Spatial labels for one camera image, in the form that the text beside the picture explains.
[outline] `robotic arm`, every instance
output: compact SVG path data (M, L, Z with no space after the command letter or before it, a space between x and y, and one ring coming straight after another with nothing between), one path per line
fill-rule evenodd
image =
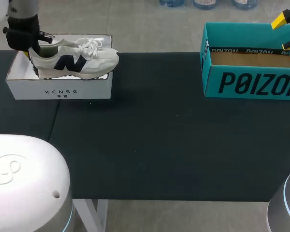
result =
M0 20L6 14L9 28L5 27L3 33L10 48L27 52L32 47L39 53L39 40L51 44L53 36L40 31L38 0L0 0Z
M277 29L290 23L290 10L284 10L272 23L272 28ZM290 41L282 45L284 50L290 50Z

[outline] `gray floor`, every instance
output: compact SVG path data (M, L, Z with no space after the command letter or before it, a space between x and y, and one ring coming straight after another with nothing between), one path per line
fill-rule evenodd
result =
M120 52L199 51L206 21L271 22L290 0L259 0L258 8L241 11L219 0L211 11L186 6L160 7L158 0L40 0L41 30L53 34L112 34ZM0 50L9 49L0 24Z
M267 205L113 200L106 232L267 232ZM86 232L80 218L75 232Z

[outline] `black tablecloth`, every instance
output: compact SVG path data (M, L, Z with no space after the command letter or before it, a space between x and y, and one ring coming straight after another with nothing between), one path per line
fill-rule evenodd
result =
M60 102L50 143L74 198L270 200L290 173L290 101L206 98L199 63L120 54L111 100Z
M0 133L48 140L58 101L16 101L5 82L15 51L0 51Z

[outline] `table leg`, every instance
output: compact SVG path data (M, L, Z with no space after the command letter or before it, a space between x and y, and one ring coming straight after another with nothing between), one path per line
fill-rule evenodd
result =
M88 232L105 232L108 200L98 200L98 210L91 199L73 199L73 204Z

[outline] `teal shoe box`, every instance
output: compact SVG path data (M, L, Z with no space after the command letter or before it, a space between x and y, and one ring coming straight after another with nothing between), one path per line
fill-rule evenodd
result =
M206 23L201 45L206 97L290 100L290 25Z

